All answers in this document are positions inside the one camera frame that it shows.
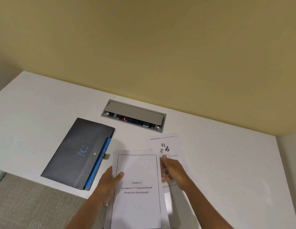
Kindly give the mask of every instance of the forearm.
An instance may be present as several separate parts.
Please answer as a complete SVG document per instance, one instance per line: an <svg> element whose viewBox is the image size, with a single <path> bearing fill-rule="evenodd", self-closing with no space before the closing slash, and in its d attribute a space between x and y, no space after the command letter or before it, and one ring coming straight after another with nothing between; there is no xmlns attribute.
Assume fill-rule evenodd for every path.
<svg viewBox="0 0 296 229"><path fill-rule="evenodd" d="M231 225L216 211L192 180L185 193L202 229L232 229Z"/></svg>
<svg viewBox="0 0 296 229"><path fill-rule="evenodd" d="M89 229L92 228L100 209L103 207L103 201L98 198L96 193L93 193L88 200L77 211L76 215L66 226L66 229Z"/></svg>

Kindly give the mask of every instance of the desk power outlet box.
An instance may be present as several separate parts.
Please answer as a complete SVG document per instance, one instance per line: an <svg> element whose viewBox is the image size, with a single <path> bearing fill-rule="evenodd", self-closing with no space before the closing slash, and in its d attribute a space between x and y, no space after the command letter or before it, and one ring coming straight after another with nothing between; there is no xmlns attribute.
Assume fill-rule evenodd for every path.
<svg viewBox="0 0 296 229"><path fill-rule="evenodd" d="M102 117L135 125L156 132L163 132L166 114L137 107L131 104L109 100Z"/></svg>

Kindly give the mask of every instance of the left hand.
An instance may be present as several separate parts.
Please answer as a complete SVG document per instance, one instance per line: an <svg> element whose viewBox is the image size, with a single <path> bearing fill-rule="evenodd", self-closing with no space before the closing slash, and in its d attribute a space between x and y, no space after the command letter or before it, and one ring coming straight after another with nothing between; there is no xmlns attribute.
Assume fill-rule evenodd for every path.
<svg viewBox="0 0 296 229"><path fill-rule="evenodd" d="M104 206L108 204L112 191L123 176L124 173L120 172L116 177L114 177L112 174L112 166L110 166L101 176L93 194L98 195L98 197L102 199Z"/></svg>

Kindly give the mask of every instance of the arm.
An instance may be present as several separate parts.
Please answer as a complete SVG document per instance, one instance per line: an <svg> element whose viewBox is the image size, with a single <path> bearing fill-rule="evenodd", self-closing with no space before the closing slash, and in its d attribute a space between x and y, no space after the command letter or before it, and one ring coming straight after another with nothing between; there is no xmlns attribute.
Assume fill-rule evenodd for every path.
<svg viewBox="0 0 296 229"><path fill-rule="evenodd" d="M162 169L162 181L176 180L179 188L186 193L202 229L233 229L188 177L180 162L163 155L162 168L165 168Z"/></svg>
<svg viewBox="0 0 296 229"><path fill-rule="evenodd" d="M115 185L122 179L124 173L116 177L112 175L112 166L101 176L99 183L87 201L77 211L65 229L92 228L100 209L108 204Z"/></svg>

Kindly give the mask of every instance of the gray carpet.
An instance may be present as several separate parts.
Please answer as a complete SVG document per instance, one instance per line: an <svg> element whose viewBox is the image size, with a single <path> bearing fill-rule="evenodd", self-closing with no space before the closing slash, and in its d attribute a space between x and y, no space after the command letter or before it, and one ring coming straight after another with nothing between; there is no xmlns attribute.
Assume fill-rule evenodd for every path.
<svg viewBox="0 0 296 229"><path fill-rule="evenodd" d="M0 181L0 229L63 228L85 199L6 173ZM93 228L104 225L102 208Z"/></svg>

